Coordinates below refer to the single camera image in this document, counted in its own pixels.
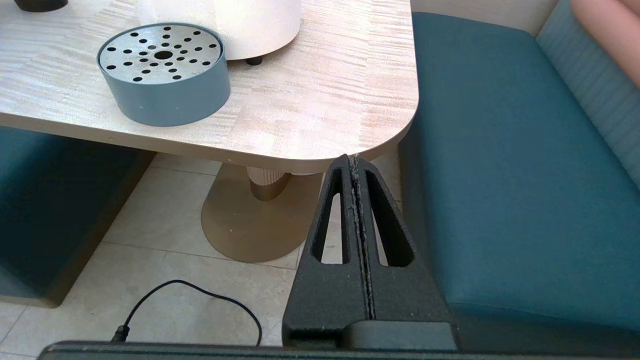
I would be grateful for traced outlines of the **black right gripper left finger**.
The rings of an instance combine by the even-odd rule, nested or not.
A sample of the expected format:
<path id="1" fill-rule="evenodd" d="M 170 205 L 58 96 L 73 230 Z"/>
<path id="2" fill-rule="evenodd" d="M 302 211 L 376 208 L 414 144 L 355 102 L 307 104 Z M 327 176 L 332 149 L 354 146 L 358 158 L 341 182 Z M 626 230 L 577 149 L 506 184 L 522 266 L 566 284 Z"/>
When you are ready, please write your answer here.
<path id="1" fill-rule="evenodd" d="M 352 159 L 344 154 L 330 164 L 322 182 L 282 319 L 286 347 L 337 347 L 345 328 L 370 317 L 361 209 L 352 175 Z M 327 264 L 322 257 L 336 195 L 341 205 L 343 262 Z"/>

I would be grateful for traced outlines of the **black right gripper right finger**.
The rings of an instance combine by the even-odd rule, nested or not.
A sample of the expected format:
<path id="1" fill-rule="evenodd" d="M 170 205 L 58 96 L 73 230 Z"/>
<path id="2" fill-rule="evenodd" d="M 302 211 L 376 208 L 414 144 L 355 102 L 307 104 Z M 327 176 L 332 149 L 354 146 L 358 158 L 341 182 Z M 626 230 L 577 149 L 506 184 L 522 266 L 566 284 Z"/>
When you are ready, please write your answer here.
<path id="1" fill-rule="evenodd" d="M 453 313 L 381 173 L 359 157 L 352 158 L 352 194 L 366 317 L 453 323 Z"/>

